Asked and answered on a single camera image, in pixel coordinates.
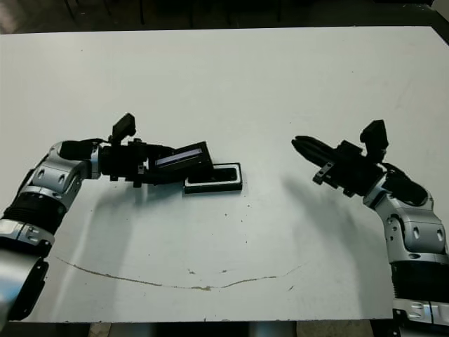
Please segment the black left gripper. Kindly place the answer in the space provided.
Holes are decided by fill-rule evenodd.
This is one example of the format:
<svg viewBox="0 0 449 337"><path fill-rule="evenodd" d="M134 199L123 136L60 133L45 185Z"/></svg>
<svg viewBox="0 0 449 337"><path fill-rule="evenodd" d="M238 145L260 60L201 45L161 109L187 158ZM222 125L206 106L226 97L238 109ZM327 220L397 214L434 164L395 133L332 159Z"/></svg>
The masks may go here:
<svg viewBox="0 0 449 337"><path fill-rule="evenodd" d="M128 141L109 139L109 144L100 150L100 172L108 176L110 181L123 178L131 182L133 187L142 184L166 185L182 182L185 175L155 173L152 161L173 155L174 149L164 145L147 144L139 138Z"/></svg>

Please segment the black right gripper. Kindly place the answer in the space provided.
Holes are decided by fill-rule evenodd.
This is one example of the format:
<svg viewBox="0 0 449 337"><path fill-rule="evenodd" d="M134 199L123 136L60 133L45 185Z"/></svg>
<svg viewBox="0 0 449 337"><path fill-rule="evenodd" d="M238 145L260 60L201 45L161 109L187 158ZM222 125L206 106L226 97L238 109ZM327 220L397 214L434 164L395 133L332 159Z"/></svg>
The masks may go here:
<svg viewBox="0 0 449 337"><path fill-rule="evenodd" d="M352 197L364 197L384 175L383 170L362 155L362 149L343 140L336 148L311 136L295 136L293 147L307 161L321 167L313 181L337 189Z"/></svg>

